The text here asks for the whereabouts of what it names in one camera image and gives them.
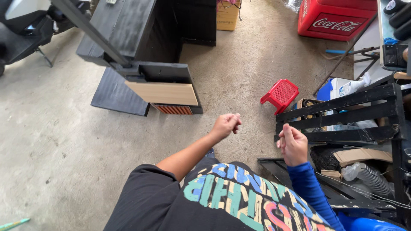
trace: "green pencil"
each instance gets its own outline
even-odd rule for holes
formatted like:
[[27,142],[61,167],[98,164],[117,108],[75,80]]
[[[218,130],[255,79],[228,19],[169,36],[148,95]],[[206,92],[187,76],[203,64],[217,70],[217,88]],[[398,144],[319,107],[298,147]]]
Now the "green pencil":
[[7,223],[5,225],[0,226],[0,231],[6,231],[6,230],[10,230],[16,226],[19,226],[23,223],[26,223],[30,221],[30,218],[25,218],[25,219],[21,219],[18,222],[13,222],[13,223]]

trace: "hand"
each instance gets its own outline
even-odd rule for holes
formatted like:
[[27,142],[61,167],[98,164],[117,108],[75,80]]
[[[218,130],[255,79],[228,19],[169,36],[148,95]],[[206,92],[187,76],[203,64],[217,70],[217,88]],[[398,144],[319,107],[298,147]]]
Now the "hand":
[[220,115],[215,121],[214,127],[209,135],[216,139],[217,143],[226,138],[233,131],[237,134],[238,126],[241,125],[240,114],[232,113]]
[[288,166],[297,166],[308,161],[307,137],[289,124],[283,125],[283,130],[278,135],[277,148],[281,148],[281,154]]

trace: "orange slatted panel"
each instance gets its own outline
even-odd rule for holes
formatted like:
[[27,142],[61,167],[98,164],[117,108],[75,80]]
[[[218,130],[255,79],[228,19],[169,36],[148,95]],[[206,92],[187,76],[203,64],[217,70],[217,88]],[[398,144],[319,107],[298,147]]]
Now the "orange slatted panel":
[[164,110],[168,111],[169,114],[175,114],[169,107],[167,106],[162,106],[164,108]]
[[184,108],[185,108],[185,110],[188,112],[188,115],[192,115],[192,114],[193,114],[193,112],[191,112],[191,108],[190,108],[189,106],[185,106]]
[[158,105],[150,103],[153,107],[164,114],[171,115],[192,115],[191,109],[189,106],[169,106],[169,105]]
[[175,108],[177,108],[177,110],[181,113],[181,115],[185,115],[185,112],[183,112],[183,111],[181,110],[181,107],[180,107],[180,106],[176,106]]
[[175,106],[169,106],[169,108],[171,108],[176,114],[181,115]]

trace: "motorcycle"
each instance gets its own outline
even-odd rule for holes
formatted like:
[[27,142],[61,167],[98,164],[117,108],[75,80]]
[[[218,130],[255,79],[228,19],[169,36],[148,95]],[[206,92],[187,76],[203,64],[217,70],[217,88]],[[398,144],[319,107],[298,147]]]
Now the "motorcycle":
[[[89,0],[71,0],[91,19]],[[5,65],[39,52],[48,66],[52,62],[40,50],[53,35],[75,25],[50,0],[2,0],[0,2],[0,76]]]

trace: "concrete floor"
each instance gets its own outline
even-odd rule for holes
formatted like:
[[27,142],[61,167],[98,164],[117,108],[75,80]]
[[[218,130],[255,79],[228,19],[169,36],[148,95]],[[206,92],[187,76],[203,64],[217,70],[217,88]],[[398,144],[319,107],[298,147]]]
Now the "concrete floor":
[[[147,117],[90,106],[104,67],[80,59],[79,29],[57,35],[39,54],[7,66],[0,78],[0,224],[30,217],[15,230],[102,230],[130,171],[207,134],[218,115],[239,112],[239,134],[215,146],[222,162],[278,157],[275,107],[259,99],[278,79],[311,98],[335,61],[320,56],[333,42],[297,35],[298,15],[282,1],[243,1],[234,32],[217,31],[217,47],[184,45],[203,115]],[[334,76],[352,76],[344,62]]]

